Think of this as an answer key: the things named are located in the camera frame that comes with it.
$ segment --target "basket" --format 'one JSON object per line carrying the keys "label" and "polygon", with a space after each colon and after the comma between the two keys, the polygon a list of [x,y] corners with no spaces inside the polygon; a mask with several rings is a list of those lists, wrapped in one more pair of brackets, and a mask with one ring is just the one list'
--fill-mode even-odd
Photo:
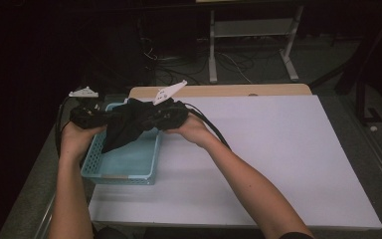
{"label": "basket", "polygon": [[[120,105],[110,104],[106,110]],[[154,184],[161,136],[154,128],[145,131],[136,141],[101,153],[106,131],[97,134],[83,164],[82,176],[96,184]]]}

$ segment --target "white plastic piece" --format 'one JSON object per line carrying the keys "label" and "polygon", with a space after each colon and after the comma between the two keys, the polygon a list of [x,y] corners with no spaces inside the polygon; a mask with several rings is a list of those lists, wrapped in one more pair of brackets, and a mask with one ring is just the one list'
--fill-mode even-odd
{"label": "white plastic piece", "polygon": [[153,104],[155,106],[157,106],[160,103],[168,100],[173,95],[175,95],[175,93],[177,93],[179,90],[181,90],[183,87],[185,87],[187,84],[188,84],[188,82],[183,80],[181,83],[178,83],[178,84],[175,84],[173,86],[159,90],[159,92],[156,95],[156,98],[153,101]]}
{"label": "white plastic piece", "polygon": [[78,98],[98,98],[98,93],[92,91],[89,87],[86,87],[82,90],[76,92],[70,92],[69,97],[78,97]]}

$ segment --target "white metal frame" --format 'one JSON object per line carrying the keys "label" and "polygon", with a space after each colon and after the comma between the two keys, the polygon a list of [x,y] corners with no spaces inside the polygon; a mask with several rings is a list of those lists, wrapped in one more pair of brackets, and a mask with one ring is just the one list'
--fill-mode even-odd
{"label": "white metal frame", "polygon": [[209,75],[210,83],[217,84],[216,58],[215,58],[215,38],[219,37],[242,37],[242,36],[272,36],[287,35],[287,43],[281,49],[281,57],[285,64],[287,74],[293,82],[298,81],[298,75],[290,60],[289,54],[293,40],[302,15],[303,6],[298,6],[293,18],[268,19],[253,21],[228,21],[216,22],[215,11],[210,14],[210,56]]}

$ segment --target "table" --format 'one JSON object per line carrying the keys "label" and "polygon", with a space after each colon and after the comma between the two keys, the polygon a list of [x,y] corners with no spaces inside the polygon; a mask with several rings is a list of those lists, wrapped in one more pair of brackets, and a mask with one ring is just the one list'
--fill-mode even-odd
{"label": "table", "polygon": [[[154,91],[136,88],[130,96],[150,100]],[[382,228],[307,86],[185,87],[174,99],[199,108],[309,227]],[[207,153],[179,135],[163,137],[154,185],[97,185],[89,210],[92,221],[104,223],[256,227]]]}

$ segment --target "person's left hand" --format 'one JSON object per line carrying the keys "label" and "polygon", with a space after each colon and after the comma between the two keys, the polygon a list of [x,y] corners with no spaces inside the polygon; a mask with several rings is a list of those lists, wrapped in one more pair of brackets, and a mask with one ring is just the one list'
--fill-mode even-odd
{"label": "person's left hand", "polygon": [[106,126],[83,129],[71,121],[68,122],[62,132],[60,159],[80,163],[93,136],[105,129]]}

